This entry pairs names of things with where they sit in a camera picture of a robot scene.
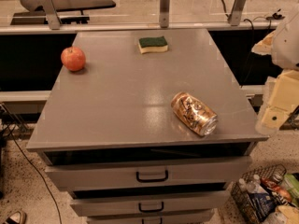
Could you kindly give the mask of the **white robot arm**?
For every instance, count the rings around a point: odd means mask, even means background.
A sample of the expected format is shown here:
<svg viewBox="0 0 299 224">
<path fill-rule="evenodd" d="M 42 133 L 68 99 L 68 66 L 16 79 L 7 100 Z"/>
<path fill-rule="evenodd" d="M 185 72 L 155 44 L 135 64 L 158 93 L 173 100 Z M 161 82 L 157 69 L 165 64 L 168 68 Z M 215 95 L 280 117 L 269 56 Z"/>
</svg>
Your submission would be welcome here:
<svg viewBox="0 0 299 224">
<path fill-rule="evenodd" d="M 282 69 L 277 78 L 268 78 L 264 85 L 263 104 L 255 126 L 258 133 L 271 135 L 299 106 L 299 5 L 251 51 L 270 55 L 272 63 Z"/>
</svg>

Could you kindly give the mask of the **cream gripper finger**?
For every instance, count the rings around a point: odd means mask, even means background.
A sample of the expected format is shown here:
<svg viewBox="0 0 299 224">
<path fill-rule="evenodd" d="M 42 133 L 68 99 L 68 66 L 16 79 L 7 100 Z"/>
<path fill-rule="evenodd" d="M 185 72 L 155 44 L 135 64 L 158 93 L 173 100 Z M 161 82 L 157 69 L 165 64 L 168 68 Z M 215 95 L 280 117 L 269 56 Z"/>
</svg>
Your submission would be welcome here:
<svg viewBox="0 0 299 224">
<path fill-rule="evenodd" d="M 263 87 L 263 104 L 255 129 L 273 135 L 299 106 L 299 72 L 283 70 L 278 77 L 269 77 Z"/>
</svg>

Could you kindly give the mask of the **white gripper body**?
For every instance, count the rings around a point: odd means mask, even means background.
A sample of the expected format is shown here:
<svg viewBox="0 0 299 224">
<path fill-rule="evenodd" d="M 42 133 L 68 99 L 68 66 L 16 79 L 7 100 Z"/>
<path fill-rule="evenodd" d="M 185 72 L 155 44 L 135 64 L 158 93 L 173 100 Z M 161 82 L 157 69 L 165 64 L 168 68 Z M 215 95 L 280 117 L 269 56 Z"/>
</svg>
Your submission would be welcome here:
<svg viewBox="0 0 299 224">
<path fill-rule="evenodd" d="M 272 40 L 275 32 L 266 35 L 262 40 L 256 43 L 251 51 L 258 55 L 270 55 L 272 49 Z"/>
</svg>

